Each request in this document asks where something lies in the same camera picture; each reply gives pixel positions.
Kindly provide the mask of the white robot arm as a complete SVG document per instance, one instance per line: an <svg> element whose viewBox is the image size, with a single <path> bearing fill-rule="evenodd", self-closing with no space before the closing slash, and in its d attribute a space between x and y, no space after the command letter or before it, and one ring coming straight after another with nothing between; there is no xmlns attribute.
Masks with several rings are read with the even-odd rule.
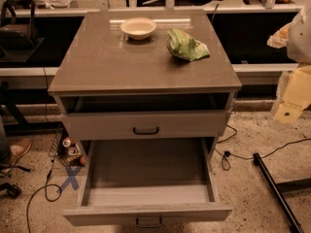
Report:
<svg viewBox="0 0 311 233"><path fill-rule="evenodd" d="M275 49L287 48L289 59L298 63L290 73L279 78L271 113L273 120L282 124L294 123L311 105L311 16L300 11L294 19L267 40Z"/></svg>

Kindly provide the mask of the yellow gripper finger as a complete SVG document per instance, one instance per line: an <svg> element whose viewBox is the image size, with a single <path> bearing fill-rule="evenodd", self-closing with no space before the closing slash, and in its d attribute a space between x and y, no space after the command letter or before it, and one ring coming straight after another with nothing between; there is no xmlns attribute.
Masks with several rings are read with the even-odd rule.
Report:
<svg viewBox="0 0 311 233"><path fill-rule="evenodd" d="M311 105L311 66L298 65L279 78L271 114L275 122L293 124Z"/></svg>
<svg viewBox="0 0 311 233"><path fill-rule="evenodd" d="M287 23L283 27L281 27L278 31L276 31L272 36L270 36L267 40L267 44L275 49L283 48L287 45L289 39L289 29L290 24Z"/></svg>

